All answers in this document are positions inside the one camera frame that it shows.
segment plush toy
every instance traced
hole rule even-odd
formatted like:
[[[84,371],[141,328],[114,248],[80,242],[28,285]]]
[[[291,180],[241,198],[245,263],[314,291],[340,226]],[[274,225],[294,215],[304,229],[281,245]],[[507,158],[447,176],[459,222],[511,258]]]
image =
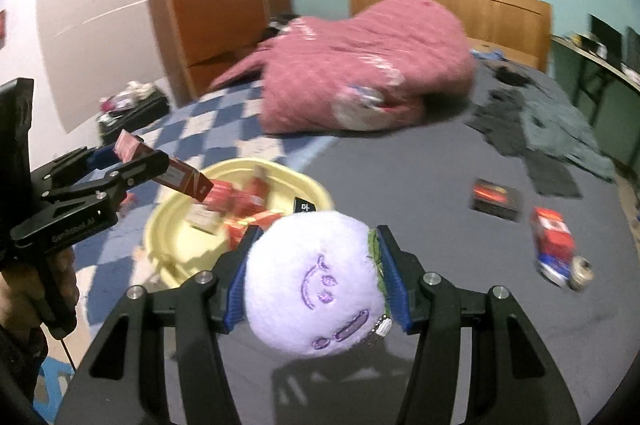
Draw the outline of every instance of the plush toy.
[[[284,217],[249,252],[246,316],[263,342],[320,357],[384,336],[378,241],[364,223],[338,212]]]

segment sleeve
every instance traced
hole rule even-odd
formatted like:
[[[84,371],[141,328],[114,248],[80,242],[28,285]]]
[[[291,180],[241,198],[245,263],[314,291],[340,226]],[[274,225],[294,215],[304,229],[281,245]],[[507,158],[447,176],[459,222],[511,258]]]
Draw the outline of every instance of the sleeve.
[[[40,328],[33,329],[29,343],[19,345],[0,326],[0,414],[7,425],[45,425],[33,410],[38,372],[47,357],[47,340]]]

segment pink blanket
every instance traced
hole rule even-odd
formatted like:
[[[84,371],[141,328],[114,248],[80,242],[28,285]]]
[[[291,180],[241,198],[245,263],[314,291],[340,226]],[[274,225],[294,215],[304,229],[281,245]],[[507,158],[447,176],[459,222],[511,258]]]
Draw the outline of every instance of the pink blanket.
[[[300,17],[215,79],[262,68],[265,132],[416,123],[420,95],[468,94],[475,63],[460,20],[433,0],[384,0],[349,20]]]

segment blue checkered blanket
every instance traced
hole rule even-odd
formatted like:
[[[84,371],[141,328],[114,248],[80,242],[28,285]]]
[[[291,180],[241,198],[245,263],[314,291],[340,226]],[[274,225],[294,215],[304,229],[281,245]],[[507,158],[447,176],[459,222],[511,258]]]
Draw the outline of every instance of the blue checkered blanket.
[[[258,123],[260,81],[209,93],[137,131],[145,143],[203,169],[222,160],[259,157],[294,170],[303,167],[334,139],[327,136],[265,136]],[[87,179],[100,178],[97,170]],[[81,292],[79,312],[92,336],[128,286],[149,280],[154,271],[142,249],[145,224],[171,190],[149,181],[132,190],[134,208],[116,226],[76,245]]]

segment human hand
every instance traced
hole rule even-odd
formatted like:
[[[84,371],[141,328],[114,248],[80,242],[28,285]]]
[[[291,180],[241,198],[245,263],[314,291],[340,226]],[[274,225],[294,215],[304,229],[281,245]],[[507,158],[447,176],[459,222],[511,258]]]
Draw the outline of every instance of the human hand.
[[[75,259],[72,248],[60,251],[49,259],[60,294],[70,307],[76,306],[80,296],[73,266]],[[13,263],[0,272],[0,326],[21,342],[28,342],[31,329],[42,323],[33,304],[34,300],[39,299],[44,299],[44,286],[35,268]]]

